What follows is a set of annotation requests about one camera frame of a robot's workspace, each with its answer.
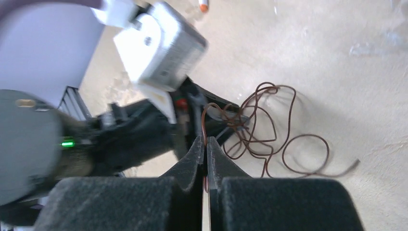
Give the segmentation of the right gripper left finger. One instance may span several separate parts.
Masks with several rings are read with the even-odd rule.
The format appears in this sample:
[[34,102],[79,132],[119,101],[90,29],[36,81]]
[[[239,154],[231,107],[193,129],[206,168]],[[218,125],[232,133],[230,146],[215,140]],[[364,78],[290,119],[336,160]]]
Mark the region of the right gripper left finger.
[[166,231],[201,231],[204,181],[203,138],[197,137],[186,155],[161,178],[166,180]]

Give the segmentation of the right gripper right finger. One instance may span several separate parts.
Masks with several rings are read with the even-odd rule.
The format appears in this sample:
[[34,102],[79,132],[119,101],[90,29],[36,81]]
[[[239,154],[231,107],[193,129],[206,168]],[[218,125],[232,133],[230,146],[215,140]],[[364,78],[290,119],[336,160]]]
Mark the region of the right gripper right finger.
[[207,177],[209,225],[211,231],[221,231],[222,212],[219,199],[222,180],[226,177],[250,177],[221,149],[214,137],[207,139]]

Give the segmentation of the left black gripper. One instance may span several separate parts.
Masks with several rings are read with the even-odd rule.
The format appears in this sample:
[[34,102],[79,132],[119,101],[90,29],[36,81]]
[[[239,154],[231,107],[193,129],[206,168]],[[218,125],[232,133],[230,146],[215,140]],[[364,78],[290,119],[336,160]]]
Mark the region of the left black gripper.
[[92,176],[116,175],[168,151],[182,159],[196,137],[215,137],[223,144],[248,124],[249,118],[237,104],[205,90],[190,78],[170,96],[175,124],[146,99],[125,106],[113,103],[108,111],[89,121]]

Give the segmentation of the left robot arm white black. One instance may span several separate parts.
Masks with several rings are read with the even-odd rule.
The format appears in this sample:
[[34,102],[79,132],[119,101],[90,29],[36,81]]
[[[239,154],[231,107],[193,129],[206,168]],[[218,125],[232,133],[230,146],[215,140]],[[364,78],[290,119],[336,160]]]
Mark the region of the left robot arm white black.
[[208,103],[240,107],[187,78],[164,104],[168,118],[152,98],[78,120],[45,101],[18,90],[0,92],[0,219],[13,226],[33,226],[46,197],[68,177],[118,176],[120,172],[174,151],[181,159],[201,133]]

